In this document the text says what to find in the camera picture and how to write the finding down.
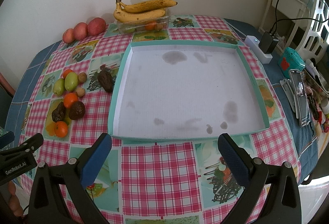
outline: checkered tablecloth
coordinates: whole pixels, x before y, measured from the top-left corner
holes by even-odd
[[[92,83],[93,73],[102,64],[112,65],[120,61],[121,53],[131,41],[149,40],[151,37],[239,45],[260,88],[272,95],[275,110],[269,113],[269,129],[237,140],[243,142],[251,155],[259,156],[268,164],[281,165],[289,161],[296,177],[300,177],[300,162],[280,101],[253,53],[226,22],[217,17],[172,16],[167,30],[160,33],[148,31],[145,34],[120,35],[112,23],[98,36],[69,45],[60,43],[46,63],[30,98],[25,114],[27,124],[22,129],[20,143],[40,132],[45,141],[35,152],[38,162],[60,165],[73,156],[78,157],[84,148],[91,146],[102,132],[107,131],[111,95],[102,88],[91,87],[95,84]],[[53,95],[49,87],[66,69],[87,73],[89,81],[80,85],[87,90],[80,99],[86,106],[86,114],[82,119],[72,121],[69,134],[60,139],[45,135],[50,109],[58,99],[63,98]],[[107,176],[102,176],[100,172],[95,182],[101,190],[93,193],[95,204],[110,223],[116,224],[138,224],[146,219],[163,219],[164,223],[178,223],[177,219],[184,223],[220,223],[243,189],[235,182],[214,142],[217,143],[216,138],[160,143],[113,139],[112,150],[102,168],[107,171]],[[218,164],[213,168],[216,173],[210,176],[204,174],[207,162]],[[28,193],[31,192],[34,175],[35,169],[20,177],[21,185]],[[211,176],[224,190],[223,193],[213,191],[214,184],[207,179]],[[61,186],[61,190],[72,217],[81,221],[65,186]],[[261,193],[249,221],[259,215],[267,192],[264,189]]]

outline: wrinkled avocado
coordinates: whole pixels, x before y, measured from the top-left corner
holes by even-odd
[[[72,104],[70,112],[68,113],[68,117],[72,120],[77,120],[79,118],[82,118],[85,112],[86,108],[83,102],[77,101]]]
[[[107,93],[113,91],[113,78],[110,72],[101,70],[97,75],[97,80]]]
[[[60,102],[56,109],[51,113],[51,117],[54,122],[63,121],[65,117],[65,106],[63,102]]]

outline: teal container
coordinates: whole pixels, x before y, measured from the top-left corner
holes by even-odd
[[[305,68],[305,62],[300,55],[289,47],[285,49],[283,55],[279,59],[278,65],[286,78],[290,78],[288,73],[290,69],[302,71]]]

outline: blue gripper pad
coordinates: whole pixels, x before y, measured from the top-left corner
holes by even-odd
[[[15,140],[15,135],[13,132],[7,132],[5,135],[0,137],[0,150],[6,145],[10,144]]]
[[[221,134],[218,137],[218,150],[222,154],[236,182],[240,186],[247,187],[250,183],[251,172],[244,161],[251,163],[251,157],[246,150],[238,147],[227,133]]]
[[[94,150],[89,160],[81,169],[80,183],[83,189],[94,183],[99,171],[101,170],[109,152],[112,148],[112,138],[106,134],[98,147]]]

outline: yellow banana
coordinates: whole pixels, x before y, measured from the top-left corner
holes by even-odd
[[[122,10],[120,5],[121,0],[116,0],[116,9],[113,13],[113,16],[116,20],[120,22],[130,22],[130,21],[139,21],[139,20],[146,20],[151,18],[158,18],[163,17],[166,12],[165,10],[153,10],[145,13],[140,14],[132,14]]]
[[[177,2],[175,2],[174,0],[149,0],[140,3],[135,3],[133,5],[125,5],[123,2],[120,2],[120,5],[124,7],[124,10],[126,12],[133,14],[172,7],[175,6],[176,4]]]

